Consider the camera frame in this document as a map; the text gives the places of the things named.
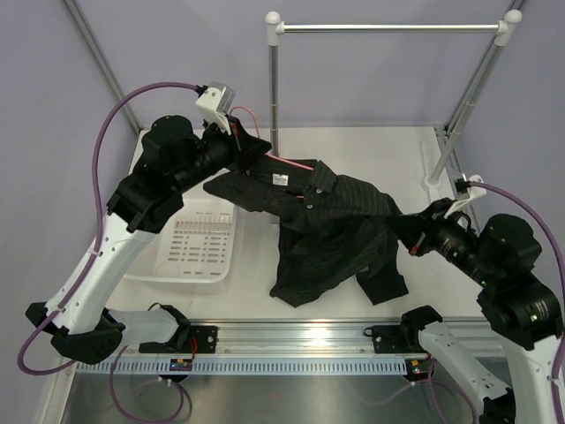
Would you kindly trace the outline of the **black pinstriped shirt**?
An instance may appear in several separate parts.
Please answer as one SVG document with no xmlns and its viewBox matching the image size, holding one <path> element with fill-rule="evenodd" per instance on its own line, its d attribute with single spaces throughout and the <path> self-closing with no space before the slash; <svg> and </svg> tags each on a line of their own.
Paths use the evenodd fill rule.
<svg viewBox="0 0 565 424">
<path fill-rule="evenodd" d="M 398 241 L 385 225 L 401 211 L 374 185 L 320 160 L 264 156 L 248 171 L 207 181 L 206 193 L 279 220 L 279 261 L 270 296 L 292 307 L 356 279 L 374 305 L 408 295 L 397 269 Z"/>
</svg>

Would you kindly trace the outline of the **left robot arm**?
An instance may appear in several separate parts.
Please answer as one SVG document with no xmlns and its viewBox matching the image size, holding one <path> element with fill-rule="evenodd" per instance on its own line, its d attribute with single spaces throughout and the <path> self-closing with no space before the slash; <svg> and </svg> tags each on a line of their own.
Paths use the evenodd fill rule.
<svg viewBox="0 0 565 424">
<path fill-rule="evenodd" d="M 106 304 L 138 255 L 184 206 L 184 193 L 220 170 L 249 170 L 270 150 L 237 118 L 227 122 L 226 131 L 209 124 L 197 136 L 187 118 L 166 116 L 143 135 L 139 160 L 111 195 L 77 276 L 50 301 L 27 308 L 26 318 L 50 334 L 61 356 L 93 365 L 127 345 L 180 352 L 189 344 L 191 323 L 173 306 L 125 312 Z"/>
</svg>

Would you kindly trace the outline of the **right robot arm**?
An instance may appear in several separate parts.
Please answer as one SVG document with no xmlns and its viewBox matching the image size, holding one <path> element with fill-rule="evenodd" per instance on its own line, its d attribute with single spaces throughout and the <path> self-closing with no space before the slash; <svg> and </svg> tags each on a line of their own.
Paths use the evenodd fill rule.
<svg viewBox="0 0 565 424">
<path fill-rule="evenodd" d="M 558 299 L 533 274 L 541 246 L 530 225 L 518 216 L 492 216 L 475 233 L 460 225 L 464 213 L 441 199 L 424 211 L 387 218 L 409 254 L 436 252 L 481 290 L 477 302 L 497 335 L 512 383 L 491 376 L 455 337 L 440 314 L 422 306 L 403 314 L 404 347 L 423 349 L 449 372 L 471 401 L 478 423 L 562 423 L 561 368 L 555 358 L 563 339 Z"/>
</svg>

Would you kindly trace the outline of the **white plastic basket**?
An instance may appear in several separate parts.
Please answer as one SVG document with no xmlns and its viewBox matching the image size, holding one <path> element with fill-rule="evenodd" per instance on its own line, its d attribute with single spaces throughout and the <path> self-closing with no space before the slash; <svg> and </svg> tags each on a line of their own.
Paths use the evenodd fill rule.
<svg viewBox="0 0 565 424">
<path fill-rule="evenodd" d="M 184 206 L 137 256 L 124 279 L 163 290 L 225 290 L 237 207 L 213 196 L 184 197 Z"/>
</svg>

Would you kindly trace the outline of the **silver clothes rack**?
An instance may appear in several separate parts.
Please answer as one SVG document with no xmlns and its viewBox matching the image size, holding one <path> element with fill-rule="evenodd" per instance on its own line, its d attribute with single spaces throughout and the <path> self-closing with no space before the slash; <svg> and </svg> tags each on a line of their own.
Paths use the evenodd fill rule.
<svg viewBox="0 0 565 424">
<path fill-rule="evenodd" d="M 273 149 L 279 151 L 279 46 L 285 34 L 356 34 L 356 33 L 466 33 L 505 34 L 506 24 L 500 19 L 496 24 L 289 24 L 276 11 L 265 17 L 267 26 L 268 73 L 269 73 L 269 135 Z M 448 151 L 441 156 L 432 170 L 423 178 L 423 187 L 428 192 L 441 186 L 441 173 L 452 156 Z"/>
</svg>

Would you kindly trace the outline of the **aluminium frame post left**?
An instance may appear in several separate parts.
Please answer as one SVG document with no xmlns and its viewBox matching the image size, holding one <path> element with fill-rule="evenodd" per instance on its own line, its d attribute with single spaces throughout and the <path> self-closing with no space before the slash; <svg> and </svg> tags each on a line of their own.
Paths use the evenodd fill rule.
<svg viewBox="0 0 565 424">
<path fill-rule="evenodd" d="M 90 26 L 85 13 L 82 11 L 79 1 L 61 0 L 60 4 L 85 47 L 87 54 L 90 56 L 96 70 L 100 74 L 102 82 L 111 94 L 113 100 L 118 102 L 125 96 L 125 92 L 119 84 L 100 43 L 97 41 L 94 30 Z"/>
</svg>

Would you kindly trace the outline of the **aluminium frame post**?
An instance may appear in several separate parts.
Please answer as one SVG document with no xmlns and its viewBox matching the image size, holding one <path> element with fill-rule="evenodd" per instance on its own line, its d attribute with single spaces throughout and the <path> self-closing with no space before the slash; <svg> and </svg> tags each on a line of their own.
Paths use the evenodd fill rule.
<svg viewBox="0 0 565 424">
<path fill-rule="evenodd" d="M 443 146 L 441 152 L 449 152 L 451 155 L 455 150 L 456 143 L 459 141 L 463 129 L 466 126 L 471 113 L 478 101 L 479 96 L 484 90 L 492 71 L 497 64 L 503 49 L 508 45 L 512 33 L 520 23 L 516 22 L 515 17 L 522 17 L 524 9 L 529 1 L 511 1 L 507 12 L 502 21 L 506 24 L 505 34 L 495 34 L 487 44 L 487 48 L 479 59 L 471 78 L 463 91 L 463 94 L 453 110 L 448 122 L 443 126 L 440 134 L 443 136 Z"/>
<path fill-rule="evenodd" d="M 85 47 L 87 54 L 90 56 L 96 70 L 100 74 L 102 82 L 111 94 L 113 100 L 118 102 L 125 96 L 125 92 L 119 84 L 100 43 L 97 41 L 94 30 L 90 26 L 85 13 L 82 11 L 79 1 L 61 0 L 60 4 Z"/>
</svg>

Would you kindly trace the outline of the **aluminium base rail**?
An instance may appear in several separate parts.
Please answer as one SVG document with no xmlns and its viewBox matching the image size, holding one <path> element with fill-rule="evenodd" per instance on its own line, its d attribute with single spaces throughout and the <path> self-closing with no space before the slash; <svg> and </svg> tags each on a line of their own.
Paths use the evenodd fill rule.
<svg viewBox="0 0 565 424">
<path fill-rule="evenodd" d="M 372 326 L 396 325 L 390 320 L 196 320 L 216 326 L 218 356 L 371 355 Z"/>
</svg>

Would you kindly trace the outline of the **aluminium frame post right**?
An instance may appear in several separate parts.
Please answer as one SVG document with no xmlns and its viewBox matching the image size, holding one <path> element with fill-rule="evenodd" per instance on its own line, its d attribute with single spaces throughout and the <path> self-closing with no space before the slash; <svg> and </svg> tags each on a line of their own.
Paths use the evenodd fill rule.
<svg viewBox="0 0 565 424">
<path fill-rule="evenodd" d="M 492 71 L 497 64 L 503 49 L 508 45 L 512 33 L 520 23 L 516 22 L 515 17 L 522 17 L 524 9 L 529 1 L 511 1 L 507 12 L 502 21 L 506 24 L 505 34 L 495 34 L 487 44 L 487 48 L 479 59 L 471 78 L 463 91 L 463 94 L 453 110 L 448 122 L 443 126 L 440 134 L 443 136 L 443 146 L 441 152 L 449 152 L 451 155 L 455 150 L 456 143 L 459 141 L 463 129 L 466 126 L 471 113 L 478 101 L 479 96 L 484 90 Z"/>
</svg>

